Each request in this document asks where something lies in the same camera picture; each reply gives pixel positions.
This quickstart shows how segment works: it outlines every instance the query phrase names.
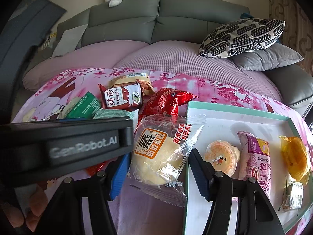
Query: yellow wrapped candy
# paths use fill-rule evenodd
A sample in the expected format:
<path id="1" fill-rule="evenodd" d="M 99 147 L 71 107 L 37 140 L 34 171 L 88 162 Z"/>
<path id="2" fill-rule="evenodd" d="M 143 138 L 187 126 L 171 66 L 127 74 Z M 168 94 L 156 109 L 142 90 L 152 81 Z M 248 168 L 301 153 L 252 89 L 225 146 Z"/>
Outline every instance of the yellow wrapped candy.
<path id="1" fill-rule="evenodd" d="M 310 164 L 302 140 L 298 137 L 279 136 L 279 138 L 281 138 L 281 154 L 290 176 L 303 185 L 307 185 Z"/>

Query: screw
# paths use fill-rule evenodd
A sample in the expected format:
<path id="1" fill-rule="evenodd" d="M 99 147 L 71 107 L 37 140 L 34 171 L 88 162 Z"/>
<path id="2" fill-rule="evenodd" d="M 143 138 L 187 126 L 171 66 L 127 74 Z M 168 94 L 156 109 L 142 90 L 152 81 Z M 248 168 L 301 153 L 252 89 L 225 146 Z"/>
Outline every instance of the screw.
<path id="1" fill-rule="evenodd" d="M 249 180 L 250 183 L 255 183 L 256 182 L 256 179 L 254 177 L 249 177 L 248 180 Z"/>
<path id="2" fill-rule="evenodd" d="M 216 175 L 218 178 L 221 178 L 222 176 L 224 176 L 224 173 L 218 170 L 218 171 L 215 172 L 215 175 Z"/>
<path id="3" fill-rule="evenodd" d="M 71 177 L 67 177 L 63 180 L 64 183 L 71 183 L 72 182 L 72 178 Z"/>
<path id="4" fill-rule="evenodd" d="M 97 172 L 97 176 L 98 177 L 104 177 L 105 176 L 105 171 L 104 170 L 100 170 Z"/>

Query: curtain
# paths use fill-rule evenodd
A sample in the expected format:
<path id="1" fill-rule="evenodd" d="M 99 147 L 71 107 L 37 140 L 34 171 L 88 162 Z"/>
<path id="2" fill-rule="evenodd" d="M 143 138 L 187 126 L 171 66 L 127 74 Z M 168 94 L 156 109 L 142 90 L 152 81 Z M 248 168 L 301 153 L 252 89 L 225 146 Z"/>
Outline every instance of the curtain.
<path id="1" fill-rule="evenodd" d="M 313 76 L 313 25 L 296 0 L 270 0 L 269 18 L 286 22 L 280 42 L 303 56 L 297 64 Z"/>

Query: black and white patterned pillow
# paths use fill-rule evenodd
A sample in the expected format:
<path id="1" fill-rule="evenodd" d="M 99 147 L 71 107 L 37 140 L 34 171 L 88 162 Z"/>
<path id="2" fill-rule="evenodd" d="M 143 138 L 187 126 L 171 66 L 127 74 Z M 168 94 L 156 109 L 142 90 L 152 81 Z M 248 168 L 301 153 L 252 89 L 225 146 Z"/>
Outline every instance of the black and white patterned pillow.
<path id="1" fill-rule="evenodd" d="M 202 42 L 202 57 L 227 58 L 270 47 L 280 37 L 285 21 L 246 18 L 216 28 Z"/>

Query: pink snack package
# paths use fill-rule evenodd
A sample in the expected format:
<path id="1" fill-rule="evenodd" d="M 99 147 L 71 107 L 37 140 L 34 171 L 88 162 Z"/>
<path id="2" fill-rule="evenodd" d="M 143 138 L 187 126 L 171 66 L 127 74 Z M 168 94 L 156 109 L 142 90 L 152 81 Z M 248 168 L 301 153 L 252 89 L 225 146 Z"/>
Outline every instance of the pink snack package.
<path id="1" fill-rule="evenodd" d="M 270 199 L 271 166 L 269 143 L 249 132 L 237 132 L 242 151 L 240 157 L 239 179 L 254 177 Z"/>

